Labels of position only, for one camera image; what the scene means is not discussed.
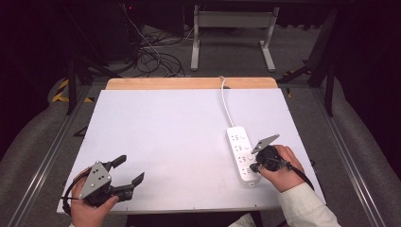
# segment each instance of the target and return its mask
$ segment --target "hand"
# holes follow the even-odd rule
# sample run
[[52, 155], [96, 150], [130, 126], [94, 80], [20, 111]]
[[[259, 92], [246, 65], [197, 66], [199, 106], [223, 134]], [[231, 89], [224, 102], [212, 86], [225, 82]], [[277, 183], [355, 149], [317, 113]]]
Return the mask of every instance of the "hand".
[[[293, 166], [304, 172], [301, 163], [289, 147], [284, 147], [282, 145], [274, 145], [274, 147], [283, 159], [291, 162]], [[305, 182], [293, 170], [289, 170], [287, 167], [282, 167], [274, 172], [268, 171], [263, 166], [259, 166], [258, 169], [260, 174], [268, 179], [279, 192], [285, 192]]]
[[[85, 184], [86, 178], [80, 179], [72, 189], [73, 198], [78, 198], [79, 192]], [[83, 200], [71, 200], [71, 217], [76, 227], [100, 227], [103, 219], [118, 202], [118, 197], [113, 196], [101, 206], [94, 208]]]

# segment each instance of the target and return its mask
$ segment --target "power outlet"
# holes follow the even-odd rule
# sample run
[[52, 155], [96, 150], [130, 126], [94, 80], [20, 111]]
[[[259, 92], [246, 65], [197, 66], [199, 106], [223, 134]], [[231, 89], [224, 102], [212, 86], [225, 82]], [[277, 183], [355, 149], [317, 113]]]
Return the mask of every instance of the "power outlet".
[[255, 162], [251, 143], [243, 127], [237, 126], [227, 130], [227, 140], [237, 169], [238, 179], [250, 187], [260, 180], [260, 174], [253, 172], [250, 165]]

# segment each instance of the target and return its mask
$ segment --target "sleeve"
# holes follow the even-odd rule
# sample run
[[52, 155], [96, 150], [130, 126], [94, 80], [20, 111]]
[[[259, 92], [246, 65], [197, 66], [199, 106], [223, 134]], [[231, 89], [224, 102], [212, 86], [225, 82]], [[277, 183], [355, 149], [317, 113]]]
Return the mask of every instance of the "sleeve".
[[336, 216], [307, 183], [279, 194], [278, 200], [289, 226], [339, 226]]

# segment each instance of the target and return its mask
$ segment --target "black cable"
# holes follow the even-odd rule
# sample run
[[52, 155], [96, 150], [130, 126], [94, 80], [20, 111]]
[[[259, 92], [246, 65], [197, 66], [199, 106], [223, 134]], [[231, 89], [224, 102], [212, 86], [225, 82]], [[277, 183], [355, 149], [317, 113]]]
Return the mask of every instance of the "black cable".
[[305, 175], [301, 170], [299, 170], [297, 167], [293, 166], [290, 162], [286, 162], [286, 167], [287, 167], [288, 169], [290, 169], [290, 170], [294, 170], [295, 173], [296, 173], [302, 180], [304, 180], [307, 184], [309, 184], [309, 186], [310, 186], [313, 190], [315, 190], [315, 188], [313, 187], [312, 182], [306, 177], [306, 175]]
[[68, 195], [70, 194], [70, 192], [73, 189], [74, 185], [77, 184], [77, 182], [80, 179], [82, 179], [84, 177], [87, 177], [90, 172], [91, 172], [91, 168], [88, 168], [85, 172], [79, 174], [76, 177], [76, 179], [70, 184], [70, 186], [67, 188], [67, 190], [65, 191], [64, 196], [61, 197], [62, 198], [62, 209], [70, 217], [71, 217], [71, 206], [70, 206], [70, 204], [68, 204], [68, 200], [78, 200], [78, 198], [70, 198], [70, 197], [68, 197]]

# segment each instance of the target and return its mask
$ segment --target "white table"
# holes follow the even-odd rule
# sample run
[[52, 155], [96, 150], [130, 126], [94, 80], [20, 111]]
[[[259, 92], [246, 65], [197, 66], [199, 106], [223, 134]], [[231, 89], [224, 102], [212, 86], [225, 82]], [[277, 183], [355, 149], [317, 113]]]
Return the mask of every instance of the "white table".
[[[234, 123], [246, 129], [252, 146], [279, 133], [274, 144], [293, 149], [323, 199], [282, 91], [226, 89], [224, 93]], [[66, 185], [96, 160], [109, 162], [126, 154], [127, 162], [110, 171], [112, 185], [128, 184], [142, 172], [145, 179], [132, 200], [119, 202], [112, 213], [278, 208], [278, 192], [267, 180], [254, 188], [239, 182], [225, 138], [229, 127], [220, 89], [102, 91]], [[61, 204], [58, 212], [63, 212]]]

